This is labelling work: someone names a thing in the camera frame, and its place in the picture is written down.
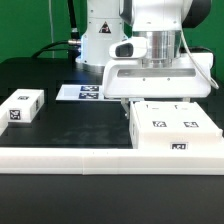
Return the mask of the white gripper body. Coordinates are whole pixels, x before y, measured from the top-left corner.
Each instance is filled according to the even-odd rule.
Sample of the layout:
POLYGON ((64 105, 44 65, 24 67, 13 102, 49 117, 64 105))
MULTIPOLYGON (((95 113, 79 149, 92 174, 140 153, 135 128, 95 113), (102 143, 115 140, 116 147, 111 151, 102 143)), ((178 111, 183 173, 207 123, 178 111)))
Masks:
POLYGON ((187 54, 166 68, 143 68, 138 59, 111 60, 102 87, 107 98, 205 98, 211 91, 187 54))

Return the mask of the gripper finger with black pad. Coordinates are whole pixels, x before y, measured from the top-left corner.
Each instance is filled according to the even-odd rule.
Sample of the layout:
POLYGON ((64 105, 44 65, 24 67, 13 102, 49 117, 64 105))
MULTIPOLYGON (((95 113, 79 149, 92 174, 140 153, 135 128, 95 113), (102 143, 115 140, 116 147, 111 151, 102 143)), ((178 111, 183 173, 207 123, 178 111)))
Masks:
POLYGON ((129 107, 129 99, 128 98, 121 98, 121 105, 125 111, 125 117, 130 117, 130 107, 129 107))

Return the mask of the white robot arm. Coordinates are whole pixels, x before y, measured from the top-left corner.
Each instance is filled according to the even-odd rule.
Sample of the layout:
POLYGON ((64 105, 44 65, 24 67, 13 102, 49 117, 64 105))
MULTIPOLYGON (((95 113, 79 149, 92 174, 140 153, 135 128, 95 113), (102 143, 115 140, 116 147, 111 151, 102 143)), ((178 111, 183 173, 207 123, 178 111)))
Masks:
POLYGON ((192 53, 185 28, 209 15, 212 0, 87 0, 77 65, 103 75, 103 95, 121 101, 204 98, 217 84, 214 56, 192 53))

